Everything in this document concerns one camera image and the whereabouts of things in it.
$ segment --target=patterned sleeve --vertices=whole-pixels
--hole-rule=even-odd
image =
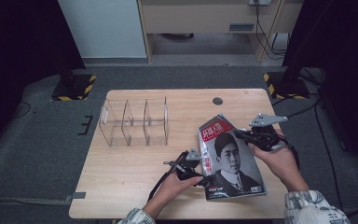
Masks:
[[[156,224],[153,218],[144,210],[139,208],[132,209],[127,217],[121,219],[118,224]]]
[[[317,190],[294,191],[285,196],[286,224],[351,224],[347,216],[334,206],[330,206],[322,193]]]

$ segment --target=magazine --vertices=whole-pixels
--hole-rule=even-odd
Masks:
[[[235,130],[222,114],[199,127],[202,172],[211,180],[208,201],[267,193],[255,156]]]

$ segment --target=yellow and black tape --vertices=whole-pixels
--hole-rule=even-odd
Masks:
[[[92,89],[92,86],[94,85],[94,81],[95,81],[95,78],[97,76],[90,76],[89,77],[89,82],[87,83],[87,85],[85,86],[85,90],[84,90],[84,93],[80,94],[80,95],[76,95],[76,96],[71,96],[71,95],[59,95],[59,96],[55,96],[55,97],[51,97],[51,100],[52,101],[72,101],[72,100],[85,100],[90,92],[91,92],[91,89]]]
[[[302,95],[302,94],[281,94],[281,93],[277,93],[275,90],[275,87],[273,86],[270,78],[269,78],[269,74],[264,74],[264,80],[266,81],[268,90],[269,90],[269,94],[271,95],[272,98],[277,98],[277,99],[306,99],[308,98],[308,95]]]

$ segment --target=clear acrylic organizer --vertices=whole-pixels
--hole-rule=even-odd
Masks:
[[[166,146],[168,109],[162,99],[106,99],[99,127],[110,147]]]

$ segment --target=electrical outlet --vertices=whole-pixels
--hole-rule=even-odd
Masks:
[[[269,6],[271,5],[271,0],[249,0],[249,5],[254,6],[258,2],[260,6]]]

